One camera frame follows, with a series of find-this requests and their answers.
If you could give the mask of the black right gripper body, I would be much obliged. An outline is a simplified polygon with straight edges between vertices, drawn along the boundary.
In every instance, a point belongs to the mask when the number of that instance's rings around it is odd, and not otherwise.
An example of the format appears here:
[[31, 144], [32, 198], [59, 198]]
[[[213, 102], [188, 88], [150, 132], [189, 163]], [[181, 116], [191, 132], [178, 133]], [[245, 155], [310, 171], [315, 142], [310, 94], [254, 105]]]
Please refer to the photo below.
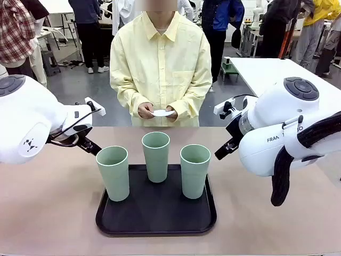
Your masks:
[[231, 135], [231, 139], [228, 144], [233, 146], [238, 146], [242, 139], [242, 132], [239, 128], [240, 117], [235, 117], [226, 127], [226, 130]]

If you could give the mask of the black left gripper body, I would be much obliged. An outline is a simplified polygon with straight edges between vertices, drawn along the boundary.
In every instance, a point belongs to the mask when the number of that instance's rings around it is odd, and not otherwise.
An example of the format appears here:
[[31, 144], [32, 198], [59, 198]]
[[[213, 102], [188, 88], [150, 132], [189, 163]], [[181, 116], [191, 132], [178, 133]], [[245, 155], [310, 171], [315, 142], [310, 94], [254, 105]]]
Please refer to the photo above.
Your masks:
[[92, 142], [90, 139], [87, 138], [87, 136], [84, 133], [77, 133], [78, 141], [77, 146], [81, 149], [91, 149], [92, 148]]

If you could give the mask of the person's left hand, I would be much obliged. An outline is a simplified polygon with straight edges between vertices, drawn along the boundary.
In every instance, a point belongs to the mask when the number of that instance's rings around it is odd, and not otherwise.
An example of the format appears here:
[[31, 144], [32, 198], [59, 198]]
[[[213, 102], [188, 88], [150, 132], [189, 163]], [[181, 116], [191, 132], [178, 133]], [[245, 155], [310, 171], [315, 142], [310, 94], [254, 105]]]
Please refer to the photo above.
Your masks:
[[170, 115], [166, 116], [166, 118], [170, 122], [175, 122], [177, 120], [177, 118], [178, 118], [178, 114], [177, 114], [176, 110], [172, 106], [167, 106], [166, 111], [167, 112], [171, 112], [172, 111], [172, 113]]

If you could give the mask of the person's right hand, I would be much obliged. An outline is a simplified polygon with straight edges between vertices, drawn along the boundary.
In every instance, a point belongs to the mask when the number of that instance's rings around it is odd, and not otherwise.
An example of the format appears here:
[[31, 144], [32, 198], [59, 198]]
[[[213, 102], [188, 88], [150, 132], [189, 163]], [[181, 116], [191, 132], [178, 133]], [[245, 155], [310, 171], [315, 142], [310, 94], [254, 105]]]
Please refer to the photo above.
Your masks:
[[153, 104], [150, 102], [144, 102], [141, 103], [138, 106], [138, 115], [142, 118], [142, 119], [152, 119], [154, 118], [154, 110], [153, 110]]

